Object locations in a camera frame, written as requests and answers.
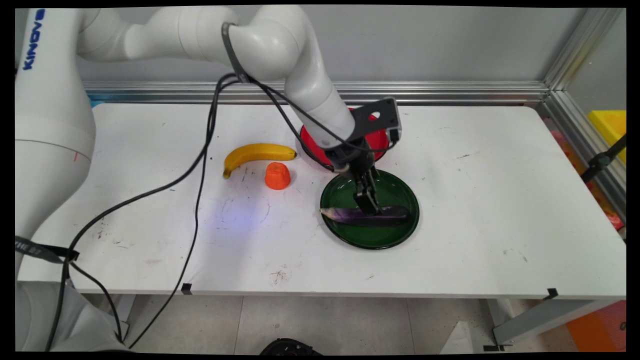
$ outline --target yellow banana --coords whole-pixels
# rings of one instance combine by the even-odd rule
[[[231,171],[243,163],[252,160],[277,160],[287,161],[295,158],[298,154],[290,147],[277,145],[275,143],[252,143],[233,150],[225,159],[225,172],[222,174],[225,179],[231,176]]]

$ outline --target carrot piece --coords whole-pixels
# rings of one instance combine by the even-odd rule
[[[270,163],[264,176],[264,183],[274,190],[282,190],[291,182],[291,175],[287,165],[283,163]]]

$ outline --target tile floor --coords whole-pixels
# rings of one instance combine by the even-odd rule
[[[127,344],[165,300],[166,295],[136,297]],[[324,355],[437,354],[459,320],[469,324],[474,352],[493,345],[484,300],[177,295],[134,350],[250,355],[277,338],[294,338]],[[576,348],[561,326],[507,351]]]

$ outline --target purple eggplant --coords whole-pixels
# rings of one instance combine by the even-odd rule
[[[366,215],[358,208],[322,208],[320,213],[347,225],[386,227],[404,224],[410,218],[409,209],[401,205],[384,206],[380,214]]]

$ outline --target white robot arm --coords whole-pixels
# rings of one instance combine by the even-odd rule
[[[30,10],[15,80],[17,240],[31,239],[82,185],[89,171],[95,124],[76,69],[77,54],[93,61],[185,58],[239,63],[259,81],[285,79],[286,96],[341,139],[357,133],[354,116],[330,81],[314,30],[299,6],[263,6],[249,24],[229,27],[228,40],[237,61],[230,59],[225,47],[224,23],[237,24],[238,17],[221,6],[162,8],[145,25],[128,24],[109,8]],[[336,171],[356,181],[366,178],[366,187],[374,163],[372,153],[346,147],[300,111],[295,112],[316,143],[331,154]],[[356,145],[368,148],[364,135],[358,139],[362,141]],[[370,202],[367,192],[361,194],[362,199],[365,195]],[[18,284],[21,260],[22,254],[16,252],[16,349],[42,350],[55,306],[51,296],[57,291]],[[114,344],[110,329],[100,329],[104,317],[92,316],[97,310],[74,290],[68,294],[56,335],[58,347],[121,347]],[[93,320],[80,321],[82,316]],[[90,330],[83,332],[82,326]]]

